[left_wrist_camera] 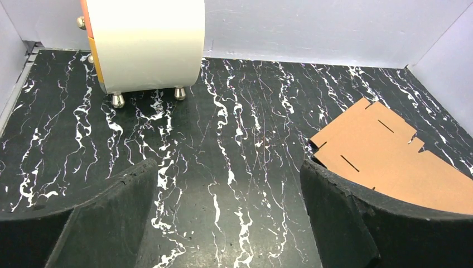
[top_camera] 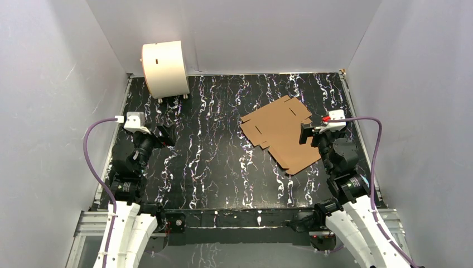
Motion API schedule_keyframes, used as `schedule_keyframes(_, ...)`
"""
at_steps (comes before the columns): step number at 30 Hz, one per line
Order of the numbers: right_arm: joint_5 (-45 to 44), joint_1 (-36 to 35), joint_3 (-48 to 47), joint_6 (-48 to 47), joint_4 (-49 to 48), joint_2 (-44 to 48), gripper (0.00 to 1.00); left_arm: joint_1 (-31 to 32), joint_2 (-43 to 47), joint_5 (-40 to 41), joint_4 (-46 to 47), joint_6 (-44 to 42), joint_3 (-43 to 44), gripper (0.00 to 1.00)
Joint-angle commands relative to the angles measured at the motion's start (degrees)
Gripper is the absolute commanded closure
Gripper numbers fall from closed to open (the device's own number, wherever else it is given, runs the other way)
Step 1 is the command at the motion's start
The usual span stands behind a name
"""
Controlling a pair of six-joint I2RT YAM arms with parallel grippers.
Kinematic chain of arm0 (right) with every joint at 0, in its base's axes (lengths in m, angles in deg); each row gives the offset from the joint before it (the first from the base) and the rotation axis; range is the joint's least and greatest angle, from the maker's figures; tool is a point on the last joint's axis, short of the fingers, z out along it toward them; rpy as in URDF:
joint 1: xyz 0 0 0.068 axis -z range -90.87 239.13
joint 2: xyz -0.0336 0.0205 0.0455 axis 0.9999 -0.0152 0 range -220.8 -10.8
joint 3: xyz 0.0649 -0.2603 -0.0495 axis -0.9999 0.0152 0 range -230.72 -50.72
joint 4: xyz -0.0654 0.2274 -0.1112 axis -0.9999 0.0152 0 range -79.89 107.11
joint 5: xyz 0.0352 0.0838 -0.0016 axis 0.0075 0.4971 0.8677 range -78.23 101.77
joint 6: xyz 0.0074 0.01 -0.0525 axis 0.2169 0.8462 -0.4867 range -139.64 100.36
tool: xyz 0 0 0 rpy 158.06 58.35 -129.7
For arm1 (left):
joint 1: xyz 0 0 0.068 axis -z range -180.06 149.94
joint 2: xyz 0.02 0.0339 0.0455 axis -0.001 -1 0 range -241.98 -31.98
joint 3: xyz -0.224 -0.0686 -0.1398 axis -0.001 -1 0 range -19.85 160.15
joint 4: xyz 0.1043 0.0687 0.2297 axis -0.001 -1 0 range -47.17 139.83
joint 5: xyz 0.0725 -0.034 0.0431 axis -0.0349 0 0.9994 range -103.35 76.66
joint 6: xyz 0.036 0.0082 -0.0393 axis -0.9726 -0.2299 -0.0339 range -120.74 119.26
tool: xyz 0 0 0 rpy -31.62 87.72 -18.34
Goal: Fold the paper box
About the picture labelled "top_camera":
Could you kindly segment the brown cardboard box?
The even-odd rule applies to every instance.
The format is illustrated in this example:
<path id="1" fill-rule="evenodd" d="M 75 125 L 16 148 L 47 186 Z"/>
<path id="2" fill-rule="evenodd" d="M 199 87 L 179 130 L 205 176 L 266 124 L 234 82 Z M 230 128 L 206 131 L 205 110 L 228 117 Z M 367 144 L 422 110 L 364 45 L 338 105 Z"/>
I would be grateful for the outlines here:
<path id="1" fill-rule="evenodd" d="M 321 159 L 311 138 L 299 144 L 301 124 L 311 123 L 311 116 L 301 101 L 285 95 L 243 116 L 240 128 L 253 146 L 267 149 L 286 174 L 296 175 Z"/>

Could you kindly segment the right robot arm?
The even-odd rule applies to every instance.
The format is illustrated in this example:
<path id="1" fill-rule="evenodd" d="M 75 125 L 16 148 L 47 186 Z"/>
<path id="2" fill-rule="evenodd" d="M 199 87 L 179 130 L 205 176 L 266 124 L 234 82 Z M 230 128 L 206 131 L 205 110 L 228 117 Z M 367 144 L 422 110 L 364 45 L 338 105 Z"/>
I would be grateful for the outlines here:
<path id="1" fill-rule="evenodd" d="M 354 141 L 345 130 L 327 130 L 301 124 L 300 144 L 312 138 L 318 149 L 332 198 L 315 204 L 309 219 L 321 231 L 331 231 L 344 244 L 360 267 L 411 267 L 375 204 L 370 185 L 356 171 L 359 161 Z"/>

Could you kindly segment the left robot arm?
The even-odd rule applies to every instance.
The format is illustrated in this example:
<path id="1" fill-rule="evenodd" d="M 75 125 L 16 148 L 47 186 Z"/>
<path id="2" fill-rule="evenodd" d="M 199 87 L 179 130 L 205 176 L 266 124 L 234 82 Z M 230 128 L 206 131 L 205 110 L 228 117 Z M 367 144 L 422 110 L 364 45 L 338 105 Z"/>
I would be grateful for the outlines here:
<path id="1" fill-rule="evenodd" d="M 94 267 L 138 267 L 153 232 L 170 231 L 161 203 L 143 201 L 147 185 L 145 169 L 155 149 L 175 145 L 175 124 L 149 125 L 139 129 L 123 128 L 132 139 L 132 147 L 122 156 L 113 154 L 115 176 L 109 190 L 114 201 L 109 203 L 107 225 Z"/>

